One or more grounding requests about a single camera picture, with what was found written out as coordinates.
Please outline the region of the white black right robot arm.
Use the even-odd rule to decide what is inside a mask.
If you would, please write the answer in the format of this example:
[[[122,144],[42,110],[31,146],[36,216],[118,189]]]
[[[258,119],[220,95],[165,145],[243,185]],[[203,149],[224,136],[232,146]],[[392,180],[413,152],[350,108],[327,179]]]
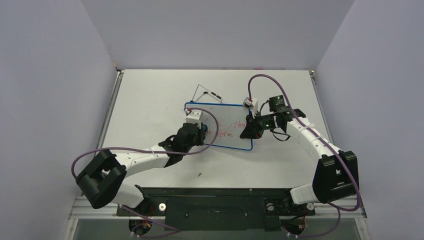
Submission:
[[[271,97],[267,103],[271,113],[261,115],[257,99],[245,98],[242,105],[249,113],[240,138],[260,139],[266,130],[281,129],[316,162],[312,182],[292,188],[290,195],[282,199],[283,209],[294,214],[302,204],[328,204],[355,195],[359,189],[356,155],[330,143],[300,109],[290,110],[283,96]]]

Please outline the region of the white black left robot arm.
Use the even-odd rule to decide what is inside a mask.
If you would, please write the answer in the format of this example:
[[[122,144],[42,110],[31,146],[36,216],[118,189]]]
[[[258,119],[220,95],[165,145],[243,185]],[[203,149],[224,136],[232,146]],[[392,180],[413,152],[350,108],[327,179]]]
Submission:
[[[110,147],[96,149],[94,158],[79,173],[72,163],[71,174],[94,209],[113,203],[129,207],[136,215],[149,209],[140,186],[124,179],[155,168],[180,162],[194,146],[202,146],[208,127],[203,123],[184,123],[176,134],[147,149]]]

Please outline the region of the blue framed whiteboard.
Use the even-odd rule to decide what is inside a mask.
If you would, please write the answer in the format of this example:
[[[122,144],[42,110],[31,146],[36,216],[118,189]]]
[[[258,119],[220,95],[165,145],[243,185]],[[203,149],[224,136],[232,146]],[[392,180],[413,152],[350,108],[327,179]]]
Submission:
[[[253,141],[251,139],[240,138],[247,124],[246,117],[250,113],[248,108],[241,104],[206,102],[187,102],[184,107],[208,110],[217,119],[218,128],[216,128],[215,120],[207,112],[203,113],[200,118],[200,121],[207,126],[205,144],[210,144],[214,136],[217,136],[212,144],[215,147],[243,151],[251,151],[253,149]]]

